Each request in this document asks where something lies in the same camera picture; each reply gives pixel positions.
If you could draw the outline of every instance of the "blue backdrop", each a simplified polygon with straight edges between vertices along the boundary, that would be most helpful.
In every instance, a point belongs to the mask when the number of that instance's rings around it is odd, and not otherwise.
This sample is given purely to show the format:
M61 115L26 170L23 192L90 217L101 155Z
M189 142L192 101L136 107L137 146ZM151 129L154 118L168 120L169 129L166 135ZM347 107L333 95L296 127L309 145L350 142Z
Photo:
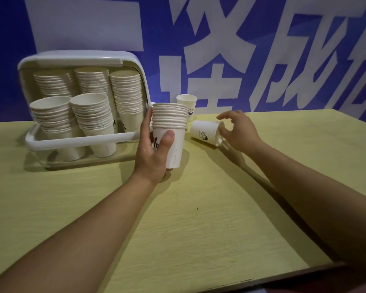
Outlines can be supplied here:
M93 17L126 2L140 26L109 34L125 21ZM366 0L0 0L0 121L31 120L17 64L49 49L132 51L154 102L193 93L203 113L336 108L366 121Z

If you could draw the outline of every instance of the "right hand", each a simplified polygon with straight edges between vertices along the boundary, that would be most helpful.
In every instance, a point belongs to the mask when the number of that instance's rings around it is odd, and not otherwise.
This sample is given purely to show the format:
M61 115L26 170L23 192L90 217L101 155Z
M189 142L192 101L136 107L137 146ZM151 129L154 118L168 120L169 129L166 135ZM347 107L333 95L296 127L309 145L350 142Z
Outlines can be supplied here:
M233 123L232 131L220 126L219 132L234 149L249 155L252 149L263 143L254 123L241 110L221 113L217 119L230 119Z

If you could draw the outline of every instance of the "wooden table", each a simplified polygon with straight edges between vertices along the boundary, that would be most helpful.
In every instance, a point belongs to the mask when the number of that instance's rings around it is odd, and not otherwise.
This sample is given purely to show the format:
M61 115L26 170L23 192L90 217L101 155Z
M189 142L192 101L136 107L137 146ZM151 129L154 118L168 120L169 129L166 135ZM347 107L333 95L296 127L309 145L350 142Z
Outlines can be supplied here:
M334 110L249 116L264 141L366 195L366 123ZM31 124L0 123L0 273L120 186L134 166L30 167L22 139ZM137 145L125 146L134 153ZM253 162L223 151L239 166L186 134L181 167L157 186L101 291L237 288L332 265Z

